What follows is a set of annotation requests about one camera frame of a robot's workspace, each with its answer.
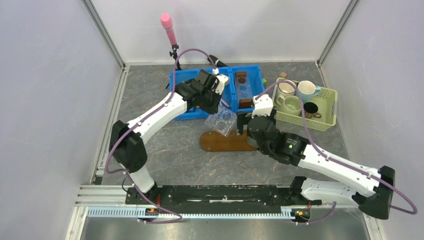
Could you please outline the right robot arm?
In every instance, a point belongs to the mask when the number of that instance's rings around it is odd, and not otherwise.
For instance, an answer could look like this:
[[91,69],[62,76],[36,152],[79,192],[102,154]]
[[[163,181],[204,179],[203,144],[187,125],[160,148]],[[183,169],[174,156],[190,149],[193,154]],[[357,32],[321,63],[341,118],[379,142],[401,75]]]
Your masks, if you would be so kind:
[[304,201],[352,203],[363,213],[380,220],[389,218],[393,199],[392,187],[396,172],[389,166],[367,167],[317,147],[304,137],[281,132],[270,116],[252,116],[238,112],[237,133],[255,142],[263,155],[285,165],[309,169],[332,178],[333,182],[295,177],[289,199],[295,204]]

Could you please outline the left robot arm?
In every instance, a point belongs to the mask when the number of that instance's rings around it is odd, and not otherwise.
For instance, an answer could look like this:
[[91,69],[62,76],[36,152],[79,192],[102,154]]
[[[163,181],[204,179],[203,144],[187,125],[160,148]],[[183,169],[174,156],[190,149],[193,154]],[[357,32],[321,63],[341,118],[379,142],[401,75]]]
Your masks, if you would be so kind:
[[195,78],[173,83],[171,92],[141,116],[127,123],[118,120],[113,124],[107,161],[114,158],[122,166],[145,204],[157,198],[155,181],[146,167],[146,143],[167,123],[194,107],[216,114],[229,82],[230,78],[220,74],[217,68],[212,72],[201,69]]

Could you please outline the clear acrylic toothbrush holder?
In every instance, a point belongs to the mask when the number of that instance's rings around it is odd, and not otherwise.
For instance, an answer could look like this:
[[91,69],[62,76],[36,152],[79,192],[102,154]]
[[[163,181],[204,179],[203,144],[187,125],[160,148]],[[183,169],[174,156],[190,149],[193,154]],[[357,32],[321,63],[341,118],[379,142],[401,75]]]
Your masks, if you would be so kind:
[[210,114],[205,120],[205,125],[222,136],[228,137],[236,121],[236,113],[220,103],[218,105],[218,112],[216,114]]

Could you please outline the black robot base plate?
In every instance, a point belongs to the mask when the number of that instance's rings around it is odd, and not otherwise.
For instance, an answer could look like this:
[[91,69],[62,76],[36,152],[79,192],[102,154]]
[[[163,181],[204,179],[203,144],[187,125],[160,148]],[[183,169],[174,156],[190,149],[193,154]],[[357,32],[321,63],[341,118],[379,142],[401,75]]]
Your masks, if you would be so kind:
[[281,207],[319,206],[289,185],[160,185],[145,196],[178,214],[277,214]]

